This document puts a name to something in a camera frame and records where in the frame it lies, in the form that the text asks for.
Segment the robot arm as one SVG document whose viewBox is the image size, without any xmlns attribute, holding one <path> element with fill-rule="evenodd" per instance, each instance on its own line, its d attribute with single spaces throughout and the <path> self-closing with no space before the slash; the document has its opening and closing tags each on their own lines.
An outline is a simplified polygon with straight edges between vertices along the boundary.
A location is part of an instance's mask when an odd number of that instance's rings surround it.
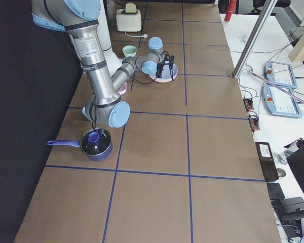
<svg viewBox="0 0 304 243">
<path fill-rule="evenodd" d="M 105 58 L 112 49 L 103 48 L 100 43 L 110 39 L 102 1 L 32 1 L 31 5 L 37 26 L 66 32 L 73 40 L 76 56 L 93 90 L 93 99 L 83 109 L 85 117 L 112 128 L 125 125 L 130 106 L 118 91 L 136 70 L 160 77 L 164 63 L 162 40 L 150 38 L 146 55 L 124 58 L 111 74 Z"/>
</svg>

